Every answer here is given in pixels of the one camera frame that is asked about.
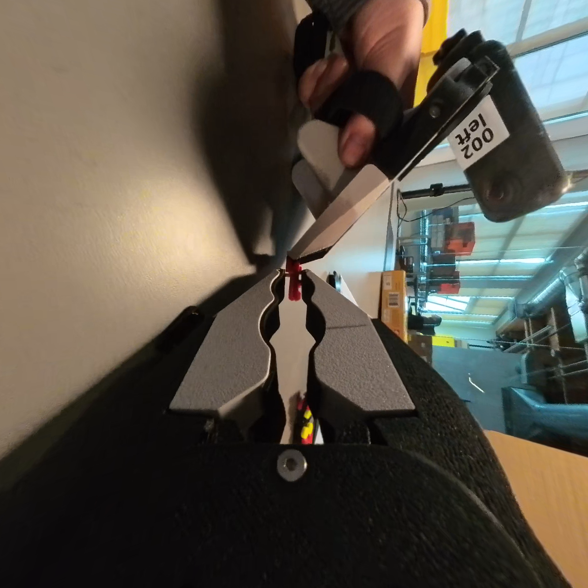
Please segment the silver ventilation duct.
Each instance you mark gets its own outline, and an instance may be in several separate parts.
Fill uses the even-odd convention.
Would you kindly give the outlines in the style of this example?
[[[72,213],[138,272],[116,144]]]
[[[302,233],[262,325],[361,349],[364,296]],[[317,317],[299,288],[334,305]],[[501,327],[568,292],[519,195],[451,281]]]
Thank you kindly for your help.
[[[515,303],[514,315],[518,319],[536,318],[546,313],[557,302],[566,307],[577,305],[587,313],[587,267],[568,266],[529,301]]]

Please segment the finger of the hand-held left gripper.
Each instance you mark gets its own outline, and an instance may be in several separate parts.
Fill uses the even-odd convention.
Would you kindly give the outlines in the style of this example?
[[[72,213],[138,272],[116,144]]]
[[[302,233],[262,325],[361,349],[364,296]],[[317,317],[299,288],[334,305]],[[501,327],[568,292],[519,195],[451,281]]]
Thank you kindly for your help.
[[[330,203],[288,252],[294,262],[323,258],[395,181],[366,165]]]

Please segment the metal shelf with red crates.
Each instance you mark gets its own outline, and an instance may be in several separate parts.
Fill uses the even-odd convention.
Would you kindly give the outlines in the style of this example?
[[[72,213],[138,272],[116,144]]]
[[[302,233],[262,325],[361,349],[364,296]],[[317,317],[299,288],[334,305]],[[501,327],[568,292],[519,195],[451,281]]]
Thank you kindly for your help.
[[[457,295],[459,262],[475,245],[473,222],[460,222],[459,209],[421,211],[401,223],[397,257],[406,272],[415,299],[424,304],[429,295]]]

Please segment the black office chair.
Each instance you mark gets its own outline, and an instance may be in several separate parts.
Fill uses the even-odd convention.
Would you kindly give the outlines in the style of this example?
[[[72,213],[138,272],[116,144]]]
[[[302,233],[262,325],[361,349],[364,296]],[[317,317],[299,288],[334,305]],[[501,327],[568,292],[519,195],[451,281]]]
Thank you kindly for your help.
[[[407,329],[426,336],[435,336],[436,328],[442,324],[442,317],[436,314],[424,315],[418,311],[413,297],[407,297]]]

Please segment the large cardboard box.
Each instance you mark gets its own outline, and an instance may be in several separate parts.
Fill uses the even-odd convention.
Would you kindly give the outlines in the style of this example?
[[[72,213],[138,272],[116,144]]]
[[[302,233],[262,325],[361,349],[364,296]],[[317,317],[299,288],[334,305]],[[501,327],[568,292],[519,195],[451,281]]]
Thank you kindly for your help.
[[[433,364],[433,336],[409,332],[407,344],[423,361]]]

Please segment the black red yellow lego assembly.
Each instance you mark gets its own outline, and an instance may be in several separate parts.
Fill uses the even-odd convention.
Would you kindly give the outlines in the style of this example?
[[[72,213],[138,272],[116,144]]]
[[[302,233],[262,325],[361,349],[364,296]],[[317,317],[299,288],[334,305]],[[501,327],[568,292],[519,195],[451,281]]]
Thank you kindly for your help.
[[[306,394],[301,392],[296,395],[293,442],[299,445],[312,445],[315,442],[315,420],[306,399]]]

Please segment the wooden book stand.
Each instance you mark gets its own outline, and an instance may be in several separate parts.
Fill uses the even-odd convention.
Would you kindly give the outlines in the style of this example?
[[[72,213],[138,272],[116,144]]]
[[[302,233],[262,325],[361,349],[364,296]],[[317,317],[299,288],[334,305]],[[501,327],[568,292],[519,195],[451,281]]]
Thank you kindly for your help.
[[[540,543],[572,587],[587,587],[587,458],[485,434]]]

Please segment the lego instruction booklet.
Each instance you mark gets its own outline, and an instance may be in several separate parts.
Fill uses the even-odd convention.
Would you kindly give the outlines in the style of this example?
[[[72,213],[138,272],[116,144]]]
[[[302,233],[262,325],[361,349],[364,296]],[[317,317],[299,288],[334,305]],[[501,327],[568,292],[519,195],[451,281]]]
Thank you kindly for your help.
[[[336,271],[327,274],[327,283],[338,292],[336,301],[337,308],[344,311],[347,315],[362,317],[362,319],[371,319],[371,317],[357,304],[349,286],[340,273]]]

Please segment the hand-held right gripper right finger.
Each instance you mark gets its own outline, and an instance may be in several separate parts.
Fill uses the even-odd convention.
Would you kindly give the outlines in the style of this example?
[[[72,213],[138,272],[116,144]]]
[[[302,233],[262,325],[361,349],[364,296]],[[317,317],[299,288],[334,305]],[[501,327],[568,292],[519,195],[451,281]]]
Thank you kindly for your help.
[[[309,354],[307,396],[326,422],[408,416],[415,404],[371,318],[311,270],[302,272]]]

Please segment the person's left hand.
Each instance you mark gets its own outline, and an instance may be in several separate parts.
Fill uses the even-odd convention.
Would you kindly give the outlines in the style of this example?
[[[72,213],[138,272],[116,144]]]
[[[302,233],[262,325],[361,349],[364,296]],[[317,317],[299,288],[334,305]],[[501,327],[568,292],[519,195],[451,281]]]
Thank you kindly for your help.
[[[399,91],[402,109],[413,105],[424,25],[418,6],[404,14],[362,15],[340,33],[344,55],[322,57],[306,68],[298,82],[298,99],[312,112],[356,70],[373,70]]]

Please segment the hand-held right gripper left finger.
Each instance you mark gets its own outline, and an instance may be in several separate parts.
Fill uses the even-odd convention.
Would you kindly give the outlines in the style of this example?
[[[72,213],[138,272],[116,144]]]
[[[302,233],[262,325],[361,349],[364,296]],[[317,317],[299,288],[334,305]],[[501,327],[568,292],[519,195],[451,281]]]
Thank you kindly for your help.
[[[213,319],[170,411],[234,422],[241,433],[282,433],[275,349],[282,271],[274,270]]]

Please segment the yellow plastic bin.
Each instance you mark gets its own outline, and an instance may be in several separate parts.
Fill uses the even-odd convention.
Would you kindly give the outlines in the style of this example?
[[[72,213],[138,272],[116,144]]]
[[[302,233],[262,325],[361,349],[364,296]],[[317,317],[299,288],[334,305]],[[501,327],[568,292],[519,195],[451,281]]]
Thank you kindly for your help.
[[[423,29],[422,50],[417,72],[413,106],[418,106],[427,94],[431,77],[437,66],[433,57],[447,38],[449,1],[431,1],[429,18]]]

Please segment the person's left forearm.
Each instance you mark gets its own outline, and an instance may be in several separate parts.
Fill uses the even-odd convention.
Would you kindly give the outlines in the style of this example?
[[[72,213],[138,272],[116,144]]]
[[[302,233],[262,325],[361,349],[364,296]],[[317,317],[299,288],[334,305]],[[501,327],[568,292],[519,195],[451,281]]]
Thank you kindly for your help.
[[[409,8],[417,8],[421,24],[427,22],[430,1],[306,1],[312,12],[323,15],[334,30],[345,29],[352,21],[362,15],[404,14]]]

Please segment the large grid window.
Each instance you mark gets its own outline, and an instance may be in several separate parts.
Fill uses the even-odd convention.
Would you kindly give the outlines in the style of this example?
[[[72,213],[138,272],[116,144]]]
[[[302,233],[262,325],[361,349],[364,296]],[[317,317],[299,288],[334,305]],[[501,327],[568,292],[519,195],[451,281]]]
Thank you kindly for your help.
[[[587,1],[449,1],[447,29],[504,44],[543,120],[587,111]]]

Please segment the colourful lego box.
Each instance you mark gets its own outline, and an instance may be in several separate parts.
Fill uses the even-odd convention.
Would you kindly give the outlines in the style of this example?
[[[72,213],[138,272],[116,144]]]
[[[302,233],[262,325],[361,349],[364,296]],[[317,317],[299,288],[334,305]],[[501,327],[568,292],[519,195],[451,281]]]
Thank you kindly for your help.
[[[406,297],[406,271],[398,269],[382,272],[380,319],[405,343],[408,341]]]

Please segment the black stand pole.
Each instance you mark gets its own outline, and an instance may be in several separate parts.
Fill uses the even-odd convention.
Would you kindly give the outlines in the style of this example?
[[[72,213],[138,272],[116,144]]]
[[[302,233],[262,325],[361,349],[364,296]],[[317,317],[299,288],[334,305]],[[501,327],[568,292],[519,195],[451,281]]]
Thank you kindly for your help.
[[[445,186],[442,183],[431,184],[430,187],[416,189],[416,190],[404,190],[401,192],[403,199],[418,199],[418,198],[437,198],[443,195],[450,194],[462,194],[471,191],[471,186],[466,184],[461,185],[449,185]]]

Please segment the tall grid window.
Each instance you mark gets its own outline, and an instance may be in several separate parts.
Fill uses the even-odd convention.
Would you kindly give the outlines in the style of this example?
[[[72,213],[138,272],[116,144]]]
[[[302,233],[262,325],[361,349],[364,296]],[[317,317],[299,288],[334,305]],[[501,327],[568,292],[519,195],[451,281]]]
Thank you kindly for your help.
[[[475,245],[462,258],[457,295],[429,295],[417,307],[448,322],[488,326],[529,301],[587,249],[587,171],[555,202],[505,223],[489,221],[473,198],[453,194],[460,222],[473,222]]]

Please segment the dark flat stand base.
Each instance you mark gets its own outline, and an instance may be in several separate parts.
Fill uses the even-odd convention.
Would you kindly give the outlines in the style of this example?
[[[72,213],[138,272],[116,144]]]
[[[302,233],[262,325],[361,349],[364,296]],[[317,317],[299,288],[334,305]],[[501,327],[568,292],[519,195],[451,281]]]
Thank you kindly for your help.
[[[386,228],[385,256],[383,261],[383,271],[394,270],[396,264],[396,249],[398,244],[398,226],[399,226],[399,190],[396,182],[392,182],[390,187],[390,205]]]

